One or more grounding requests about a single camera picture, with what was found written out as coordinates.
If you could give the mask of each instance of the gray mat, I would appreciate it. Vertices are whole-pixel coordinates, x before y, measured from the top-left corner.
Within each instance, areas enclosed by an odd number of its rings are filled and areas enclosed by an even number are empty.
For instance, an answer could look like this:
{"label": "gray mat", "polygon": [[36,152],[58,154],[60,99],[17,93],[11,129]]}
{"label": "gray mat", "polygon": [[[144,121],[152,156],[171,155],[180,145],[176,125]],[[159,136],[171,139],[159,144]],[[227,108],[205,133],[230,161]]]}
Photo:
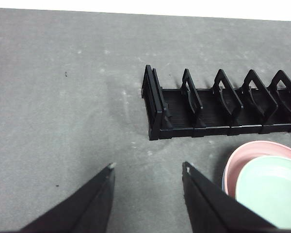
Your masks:
{"label": "gray mat", "polygon": [[146,64],[165,88],[189,68],[210,87],[255,69],[291,77],[291,22],[0,9],[0,230],[17,230],[117,162],[108,232],[190,233],[181,163],[220,179],[251,140],[291,133],[149,141]]}

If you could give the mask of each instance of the dish rack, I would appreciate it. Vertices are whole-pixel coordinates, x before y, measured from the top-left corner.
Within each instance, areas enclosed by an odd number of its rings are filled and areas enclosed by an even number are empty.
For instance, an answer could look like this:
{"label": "dish rack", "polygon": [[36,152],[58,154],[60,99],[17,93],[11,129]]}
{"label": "dish rack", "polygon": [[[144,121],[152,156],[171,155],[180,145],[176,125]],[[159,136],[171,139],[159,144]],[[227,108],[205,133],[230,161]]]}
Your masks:
{"label": "dish rack", "polygon": [[[278,87],[280,81],[285,88]],[[196,89],[185,69],[181,88],[163,89],[156,70],[146,65],[141,96],[150,140],[291,132],[291,80],[282,70],[268,87],[250,70],[243,85],[233,88],[220,69],[212,88]]]}

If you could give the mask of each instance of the pink plate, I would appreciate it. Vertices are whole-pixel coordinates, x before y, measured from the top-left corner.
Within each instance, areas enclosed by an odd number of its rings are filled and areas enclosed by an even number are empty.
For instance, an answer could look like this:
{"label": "pink plate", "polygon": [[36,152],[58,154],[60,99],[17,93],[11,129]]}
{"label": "pink plate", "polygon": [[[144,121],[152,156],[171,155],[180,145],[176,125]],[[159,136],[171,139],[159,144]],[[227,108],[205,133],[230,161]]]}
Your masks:
{"label": "pink plate", "polygon": [[225,192],[235,197],[236,181],[243,166],[250,160],[264,155],[291,159],[291,148],[270,141],[253,141],[241,145],[232,153],[225,167],[222,180]]}

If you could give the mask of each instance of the light green plate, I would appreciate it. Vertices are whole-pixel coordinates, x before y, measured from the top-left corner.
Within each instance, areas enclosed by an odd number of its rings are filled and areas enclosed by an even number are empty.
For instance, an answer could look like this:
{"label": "light green plate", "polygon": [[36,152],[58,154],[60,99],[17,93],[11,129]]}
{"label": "light green plate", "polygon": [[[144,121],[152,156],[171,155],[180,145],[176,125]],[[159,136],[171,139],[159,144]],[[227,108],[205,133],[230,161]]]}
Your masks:
{"label": "light green plate", "polygon": [[235,198],[276,227],[291,229],[291,159],[262,156],[248,162]]}

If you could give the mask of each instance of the gray surface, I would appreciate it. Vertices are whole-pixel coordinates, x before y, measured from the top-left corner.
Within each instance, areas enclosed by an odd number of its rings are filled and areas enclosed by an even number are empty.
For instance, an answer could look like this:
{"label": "gray surface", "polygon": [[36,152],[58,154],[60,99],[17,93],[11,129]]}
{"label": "gray surface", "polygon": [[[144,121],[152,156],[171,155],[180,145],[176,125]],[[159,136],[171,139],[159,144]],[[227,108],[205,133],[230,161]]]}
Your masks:
{"label": "gray surface", "polygon": [[235,86],[251,68],[269,84],[291,77],[291,22],[0,9],[0,230],[117,162],[109,233],[190,233],[183,161],[219,184],[240,144],[291,147],[291,133],[149,141],[146,64],[170,88],[186,67],[197,87],[220,68]]}

